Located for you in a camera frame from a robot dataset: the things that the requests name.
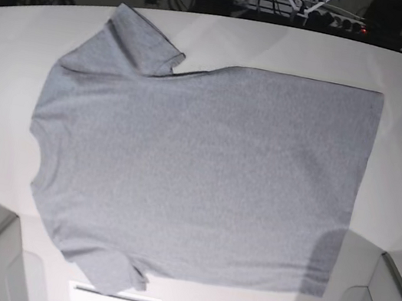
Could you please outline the grey T-shirt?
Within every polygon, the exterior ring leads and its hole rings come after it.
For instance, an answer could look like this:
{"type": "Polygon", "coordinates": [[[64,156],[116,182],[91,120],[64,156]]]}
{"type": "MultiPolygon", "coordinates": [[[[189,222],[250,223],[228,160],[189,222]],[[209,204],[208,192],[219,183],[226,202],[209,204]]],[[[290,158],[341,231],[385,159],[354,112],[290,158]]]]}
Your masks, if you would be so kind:
{"type": "Polygon", "coordinates": [[[31,183],[96,289],[148,276],[322,296],[376,137],[376,91],[185,55],[121,5],[48,73],[31,183]]]}

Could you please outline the white power strip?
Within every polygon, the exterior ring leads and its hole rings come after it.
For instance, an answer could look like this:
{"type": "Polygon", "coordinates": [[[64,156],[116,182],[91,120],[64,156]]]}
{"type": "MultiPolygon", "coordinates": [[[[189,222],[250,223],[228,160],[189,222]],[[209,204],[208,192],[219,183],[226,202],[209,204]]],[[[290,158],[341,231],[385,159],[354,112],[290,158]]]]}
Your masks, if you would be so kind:
{"type": "Polygon", "coordinates": [[[356,18],[343,16],[328,8],[304,8],[283,0],[234,0],[239,7],[298,20],[303,25],[320,25],[355,35],[367,35],[367,25],[356,18]]]}

